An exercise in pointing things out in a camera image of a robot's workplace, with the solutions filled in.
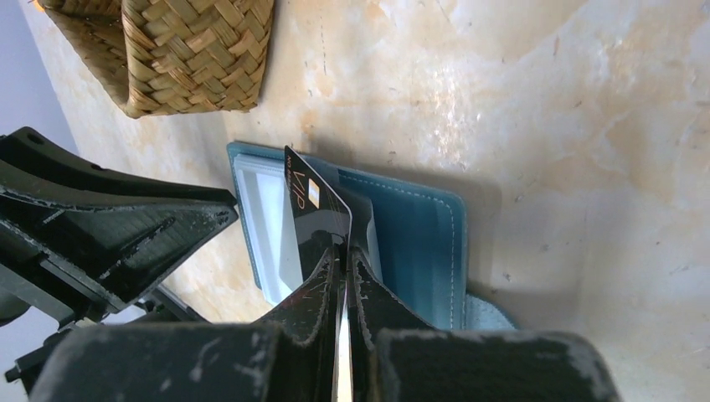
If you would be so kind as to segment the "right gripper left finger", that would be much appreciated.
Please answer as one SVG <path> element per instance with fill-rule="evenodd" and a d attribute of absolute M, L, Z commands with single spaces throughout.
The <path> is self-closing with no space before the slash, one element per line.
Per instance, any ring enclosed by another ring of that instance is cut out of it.
<path fill-rule="evenodd" d="M 311 275 L 255 322 L 274 329 L 264 401 L 332 401 L 337 391 L 340 250 L 327 248 Z"/>

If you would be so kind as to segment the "blue card holder wallet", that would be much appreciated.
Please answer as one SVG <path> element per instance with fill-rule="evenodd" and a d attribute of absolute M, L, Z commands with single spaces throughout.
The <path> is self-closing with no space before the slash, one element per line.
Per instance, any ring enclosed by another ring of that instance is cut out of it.
<path fill-rule="evenodd" d="M 303 282 L 285 156 L 244 142 L 229 144 L 227 154 L 255 284 L 277 305 Z M 425 321 L 440 329 L 514 328 L 503 310 L 466 289 L 468 233 L 461 197 L 318 157 L 307 161 L 332 184 L 371 201 L 368 240 L 376 275 Z"/>

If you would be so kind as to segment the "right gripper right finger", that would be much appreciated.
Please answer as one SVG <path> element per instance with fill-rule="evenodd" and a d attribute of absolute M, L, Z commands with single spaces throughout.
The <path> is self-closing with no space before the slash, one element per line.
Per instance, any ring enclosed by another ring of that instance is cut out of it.
<path fill-rule="evenodd" d="M 411 311 L 374 275 L 363 249 L 347 257 L 347 314 L 355 401 L 396 401 L 400 381 L 391 341 L 403 331 L 433 327 Z"/>

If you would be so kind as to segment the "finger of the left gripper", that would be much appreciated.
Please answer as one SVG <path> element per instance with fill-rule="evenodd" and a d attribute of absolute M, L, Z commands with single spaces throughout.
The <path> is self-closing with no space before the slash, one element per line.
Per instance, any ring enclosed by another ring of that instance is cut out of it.
<path fill-rule="evenodd" d="M 1 138 L 1 321 L 131 306 L 238 218 L 223 188 L 105 169 L 25 126 Z"/>

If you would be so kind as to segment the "dark grey card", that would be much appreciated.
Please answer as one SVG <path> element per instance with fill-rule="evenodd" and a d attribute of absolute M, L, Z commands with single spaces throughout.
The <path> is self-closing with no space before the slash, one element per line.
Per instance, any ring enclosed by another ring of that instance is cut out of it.
<path fill-rule="evenodd" d="M 331 184 L 292 147 L 284 147 L 287 195 L 296 232 L 303 279 L 308 279 L 327 251 L 347 255 L 352 212 Z"/>

